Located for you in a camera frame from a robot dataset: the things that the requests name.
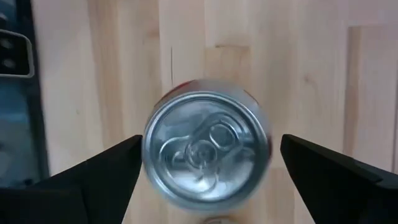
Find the can rim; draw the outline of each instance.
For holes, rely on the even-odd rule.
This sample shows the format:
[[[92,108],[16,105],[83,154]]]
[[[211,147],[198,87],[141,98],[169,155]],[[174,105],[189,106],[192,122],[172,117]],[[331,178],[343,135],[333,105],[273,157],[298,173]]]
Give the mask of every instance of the can rim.
[[[155,165],[153,163],[153,160],[149,152],[150,140],[155,130],[156,124],[160,120],[162,120],[162,118],[164,118],[167,114],[169,114],[172,111],[173,107],[184,103],[188,103],[189,101],[192,100],[197,100],[198,98],[209,99],[213,101],[214,100],[222,101],[239,109],[240,112],[242,112],[242,114],[244,114],[245,117],[247,117],[250,120],[250,122],[253,124],[256,137],[259,139],[264,139],[264,142],[262,142],[261,145],[264,145],[264,147],[266,147],[266,150],[264,150],[264,155],[260,156],[265,156],[266,157],[265,161],[267,162],[263,164],[255,162],[254,164],[255,167],[253,169],[257,170],[257,175],[250,173],[248,181],[244,185],[240,186],[240,188],[233,194],[229,195],[226,198],[222,198],[220,200],[214,200],[214,201],[198,200],[197,198],[190,198],[187,197],[186,195],[178,194],[173,189],[170,189],[170,186],[164,183],[164,180],[156,171]],[[144,168],[147,173],[147,176],[151,181],[152,185],[155,188],[157,188],[159,192],[164,197],[169,199],[172,203],[183,208],[202,211],[202,212],[211,212],[214,210],[217,211],[229,210],[244,202],[246,198],[250,197],[250,195],[255,192],[256,188],[260,184],[261,179],[266,173],[265,170],[268,166],[270,158],[269,140],[266,134],[266,130],[264,130],[264,127],[262,126],[261,122],[256,118],[254,113],[245,104],[234,99],[233,97],[215,91],[190,91],[187,93],[183,93],[181,95],[177,95],[170,99],[167,99],[166,103],[156,108],[154,113],[151,114],[150,119],[148,120],[144,131],[144,137],[142,142],[143,142],[142,161],[144,163]]]

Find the soda can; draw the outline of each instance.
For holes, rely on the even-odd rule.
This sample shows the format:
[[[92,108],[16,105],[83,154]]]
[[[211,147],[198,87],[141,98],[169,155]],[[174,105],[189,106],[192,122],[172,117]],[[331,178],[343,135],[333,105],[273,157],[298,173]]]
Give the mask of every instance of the soda can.
[[[152,185],[179,207],[222,213],[245,201],[271,158],[258,102],[219,80],[194,80],[156,105],[142,141]]]

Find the wooden surface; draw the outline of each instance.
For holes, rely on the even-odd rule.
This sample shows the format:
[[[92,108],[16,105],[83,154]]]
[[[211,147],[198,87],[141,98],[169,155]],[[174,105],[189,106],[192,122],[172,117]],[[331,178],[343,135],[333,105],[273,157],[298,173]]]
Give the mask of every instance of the wooden surface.
[[[272,123],[274,158],[240,223],[313,223],[280,156],[292,133],[398,172],[398,1],[33,0],[50,170],[134,134],[195,78],[247,89]],[[125,223],[198,223],[145,173]]]

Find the silver can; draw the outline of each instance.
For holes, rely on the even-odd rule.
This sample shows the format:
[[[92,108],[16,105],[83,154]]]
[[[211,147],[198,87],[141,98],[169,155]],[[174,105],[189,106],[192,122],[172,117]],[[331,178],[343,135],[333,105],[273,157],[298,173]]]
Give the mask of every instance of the silver can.
[[[156,105],[142,142],[149,180],[179,207],[225,212],[245,201],[271,158],[266,116],[243,89],[194,80]]]

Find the can lid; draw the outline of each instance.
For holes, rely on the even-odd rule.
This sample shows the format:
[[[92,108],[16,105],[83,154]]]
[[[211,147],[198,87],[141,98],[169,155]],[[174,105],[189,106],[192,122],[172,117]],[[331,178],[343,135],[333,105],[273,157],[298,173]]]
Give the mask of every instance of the can lid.
[[[230,100],[187,95],[165,105],[154,119],[144,136],[149,155],[144,162],[161,190],[174,198],[226,200],[245,191],[256,163],[267,163],[264,132],[252,114]]]

